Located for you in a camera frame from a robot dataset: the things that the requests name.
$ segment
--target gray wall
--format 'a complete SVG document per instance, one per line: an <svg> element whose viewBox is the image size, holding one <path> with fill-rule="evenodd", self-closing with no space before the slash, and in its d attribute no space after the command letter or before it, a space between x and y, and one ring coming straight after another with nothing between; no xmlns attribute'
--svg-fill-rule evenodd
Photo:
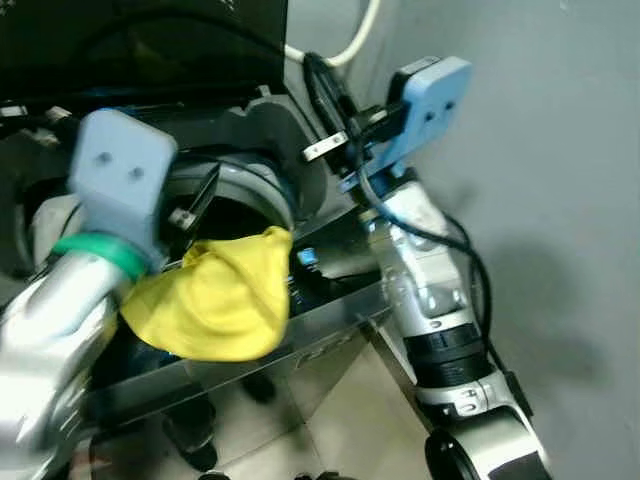
<svg viewBox="0 0 640 480"><path fill-rule="evenodd" d="M335 53L351 4L362 10L291 0L291 42ZM390 74L426 54L475 65L455 125L414 163L486 257L496 343L556 477L638 478L638 2L383 4L346 72L360 100L382 100Z"/></svg>

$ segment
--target floor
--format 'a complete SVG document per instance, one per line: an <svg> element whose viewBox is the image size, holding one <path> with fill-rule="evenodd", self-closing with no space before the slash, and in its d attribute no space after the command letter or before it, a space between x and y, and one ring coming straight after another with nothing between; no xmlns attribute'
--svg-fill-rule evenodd
<svg viewBox="0 0 640 480"><path fill-rule="evenodd" d="M274 379L278 394L270 405L254 402L237 385L211 393L218 411L216 470L231 480L293 480L326 470L358 480L429 478L424 427L376 351L365 346L327 391L335 372L328 359L286 380ZM142 433L101 443L93 451L91 468L79 455L73 480L199 477L175 453L157 418Z"/></svg>

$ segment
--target yellow towel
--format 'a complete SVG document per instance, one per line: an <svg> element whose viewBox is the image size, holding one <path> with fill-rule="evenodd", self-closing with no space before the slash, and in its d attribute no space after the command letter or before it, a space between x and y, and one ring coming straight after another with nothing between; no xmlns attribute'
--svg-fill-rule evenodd
<svg viewBox="0 0 640 480"><path fill-rule="evenodd" d="M289 313L291 234L199 241L178 270L143 279L122 314L144 342L192 360L237 362L271 352Z"/></svg>

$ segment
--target white cable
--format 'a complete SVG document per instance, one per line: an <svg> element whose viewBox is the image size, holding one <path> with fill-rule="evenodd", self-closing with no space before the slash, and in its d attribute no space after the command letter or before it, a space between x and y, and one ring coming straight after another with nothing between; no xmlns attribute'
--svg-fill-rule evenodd
<svg viewBox="0 0 640 480"><path fill-rule="evenodd" d="M380 3L381 0L369 0L369 6L367 7L367 11L362 18L360 28L358 28L358 31L353 37L353 40L351 41L349 46L338 55L325 59L330 66L340 67L346 63L349 63L351 60L353 60L353 57L357 55L357 53L362 48L362 45L364 45L364 42L367 40L369 33L371 32L371 27L373 27L373 24L378 15L378 10L380 9ZM302 63L302 61L304 60L304 52L290 45L284 46L284 53L287 58L293 60L294 62Z"/></svg>

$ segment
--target green ring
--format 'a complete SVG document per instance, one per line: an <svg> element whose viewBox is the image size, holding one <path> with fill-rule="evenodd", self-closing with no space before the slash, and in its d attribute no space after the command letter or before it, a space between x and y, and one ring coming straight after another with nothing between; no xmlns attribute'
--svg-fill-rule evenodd
<svg viewBox="0 0 640 480"><path fill-rule="evenodd" d="M132 280L138 280L147 272L147 262L129 244L111 235L101 233L79 233L58 240L53 252L65 254L70 251L93 253L121 268Z"/></svg>

